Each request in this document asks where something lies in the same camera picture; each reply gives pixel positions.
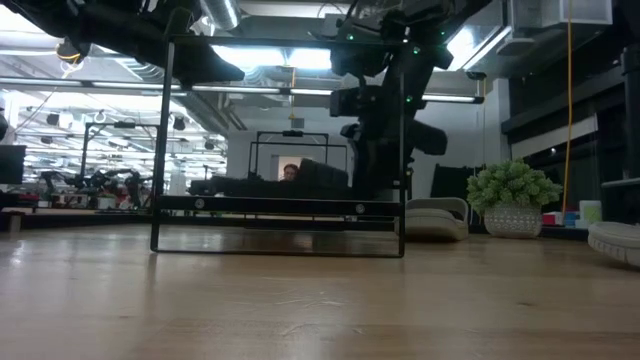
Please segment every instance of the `fluorescent light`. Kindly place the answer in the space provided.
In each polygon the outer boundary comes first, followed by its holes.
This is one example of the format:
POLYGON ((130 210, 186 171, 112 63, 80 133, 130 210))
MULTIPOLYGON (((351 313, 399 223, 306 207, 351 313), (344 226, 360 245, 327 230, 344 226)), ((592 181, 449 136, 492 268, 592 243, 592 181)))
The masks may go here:
POLYGON ((489 42, 484 48, 482 48, 480 52, 478 52, 474 57, 472 57, 471 60, 469 60, 469 62, 466 63, 462 68, 465 70, 469 70, 470 68, 472 68, 475 64, 478 63, 478 61, 480 61, 483 57, 485 57, 489 53, 489 51, 491 51, 494 47, 496 47, 510 33, 511 33, 511 26, 507 26, 498 35, 496 35, 496 37, 493 38, 491 42, 489 42))
POLYGON ((110 137, 107 141, 112 143, 112 144, 120 145, 120 146, 123 146, 123 147, 128 147, 129 146, 129 142, 127 140, 120 139, 120 138, 117 138, 117 137, 110 137))
POLYGON ((244 69, 284 65, 284 55, 278 49, 213 46, 213 50, 224 61, 244 69))
POLYGON ((472 103, 476 101, 473 96, 452 96, 452 95, 424 95, 422 100, 433 102, 459 102, 459 103, 472 103))
POLYGON ((3 50, 0 50, 0 55, 45 56, 45 55, 56 55, 56 52, 55 51, 38 51, 38 50, 10 50, 10 49, 3 49, 3 50))
POLYGON ((291 95, 329 96, 333 90, 291 89, 291 95))
POLYGON ((447 50, 453 55, 453 62, 447 70, 457 71, 476 53, 473 33, 466 26, 447 44, 447 50))
POLYGON ((331 69, 331 51, 326 49, 295 49, 289 57, 289 66, 300 69, 331 69))
POLYGON ((14 13, 5 6, 0 6, 0 19, 2 19, 0 21, 0 31, 44 33, 22 15, 14 13))
MULTIPOLYGON (((131 90, 159 90, 162 91, 162 84, 148 84, 148 83, 124 83, 124 82, 109 82, 109 81, 94 81, 95 87, 106 87, 111 89, 131 89, 131 90)), ((171 90, 180 90, 180 85, 171 85, 171 90)))
POLYGON ((226 92, 236 94, 280 94, 280 89, 242 86, 194 86, 193 91, 226 92))
POLYGON ((65 87, 82 86, 82 83, 76 80, 29 79, 29 78, 9 78, 9 77, 0 77, 0 83, 2 83, 3 85, 36 85, 36 86, 65 86, 65 87))

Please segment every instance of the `black couch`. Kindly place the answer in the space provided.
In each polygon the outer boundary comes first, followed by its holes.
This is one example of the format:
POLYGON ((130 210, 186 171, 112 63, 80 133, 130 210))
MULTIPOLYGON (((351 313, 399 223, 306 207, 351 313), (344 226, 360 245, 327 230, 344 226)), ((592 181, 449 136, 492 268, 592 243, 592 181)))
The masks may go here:
POLYGON ((346 200, 351 198, 349 174, 332 166, 303 159, 294 181, 266 181, 258 176, 233 179, 214 176, 194 180, 191 195, 250 197, 272 199, 346 200))

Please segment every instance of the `potted plant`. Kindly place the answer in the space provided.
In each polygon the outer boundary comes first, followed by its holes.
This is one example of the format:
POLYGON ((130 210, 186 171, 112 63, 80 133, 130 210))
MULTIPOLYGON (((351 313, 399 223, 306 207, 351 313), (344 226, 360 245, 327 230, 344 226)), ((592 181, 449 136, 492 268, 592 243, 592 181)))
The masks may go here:
POLYGON ((491 235, 535 238, 542 229, 540 209, 560 199, 562 186, 522 159, 491 165, 468 179, 467 200, 484 215, 491 235))

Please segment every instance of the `pipe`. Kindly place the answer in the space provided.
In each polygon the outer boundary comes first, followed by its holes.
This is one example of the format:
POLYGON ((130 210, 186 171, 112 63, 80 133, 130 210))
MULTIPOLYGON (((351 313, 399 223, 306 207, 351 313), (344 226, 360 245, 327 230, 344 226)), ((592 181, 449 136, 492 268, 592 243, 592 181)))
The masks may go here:
POLYGON ((240 7, 236 0, 200 0, 200 5, 216 29, 228 31, 240 25, 240 7))

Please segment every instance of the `yellow cable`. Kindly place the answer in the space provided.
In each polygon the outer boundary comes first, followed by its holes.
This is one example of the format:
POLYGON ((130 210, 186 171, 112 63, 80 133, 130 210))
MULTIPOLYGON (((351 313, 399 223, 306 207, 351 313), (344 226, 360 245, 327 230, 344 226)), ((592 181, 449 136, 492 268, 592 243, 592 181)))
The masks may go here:
POLYGON ((568 34, 568 89, 569 96, 569 127, 567 135, 567 154, 564 160, 564 194, 562 195, 562 223, 567 214, 567 196, 569 194, 569 162, 571 161, 571 128, 573 127, 573 29, 571 24, 573 0, 569 0, 569 11, 567 13, 567 34, 568 34))
MULTIPOLYGON (((293 89, 294 87, 296 87, 296 68, 295 67, 293 68, 292 75, 291 75, 291 88, 293 89)), ((291 115, 289 115, 289 119, 291 120, 296 118, 295 114, 293 113, 294 101, 295 101, 295 96, 291 95, 291 115)))

